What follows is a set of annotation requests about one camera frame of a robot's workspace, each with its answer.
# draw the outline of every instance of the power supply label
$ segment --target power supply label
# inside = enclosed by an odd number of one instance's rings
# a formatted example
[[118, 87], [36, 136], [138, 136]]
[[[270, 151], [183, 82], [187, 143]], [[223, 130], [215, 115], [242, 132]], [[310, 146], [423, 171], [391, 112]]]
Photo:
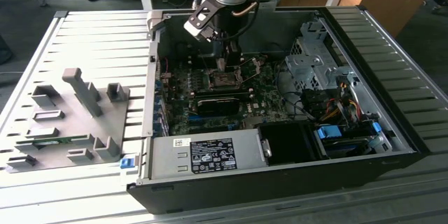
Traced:
[[236, 169], [231, 138], [190, 143], [191, 169], [195, 174]]

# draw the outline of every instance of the metal workbench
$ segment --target metal workbench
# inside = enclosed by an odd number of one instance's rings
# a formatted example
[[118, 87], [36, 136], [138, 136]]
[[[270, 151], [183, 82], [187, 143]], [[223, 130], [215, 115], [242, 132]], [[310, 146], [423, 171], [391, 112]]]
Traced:
[[[354, 14], [347, 11], [342, 19]], [[23, 130], [18, 119], [30, 113], [27, 105], [34, 104], [27, 95], [34, 82], [46, 83], [52, 72], [67, 67], [82, 67], [84, 80], [92, 81], [98, 88], [110, 82], [131, 88], [123, 153], [140, 152], [150, 47], [146, 18], [146, 11], [114, 11], [71, 12], [52, 20], [0, 115], [0, 167], [18, 151], [6, 151], [15, 139], [7, 135]], [[384, 31], [370, 32], [378, 35], [376, 41], [390, 40]], [[0, 220], [2, 223], [224, 223], [271, 219], [279, 223], [446, 223], [447, 141], [439, 137], [431, 144], [434, 155], [411, 167], [388, 172], [363, 187], [160, 216], [148, 214], [128, 195], [126, 184], [136, 180], [136, 170], [122, 170], [119, 163], [15, 174], [0, 170]]]

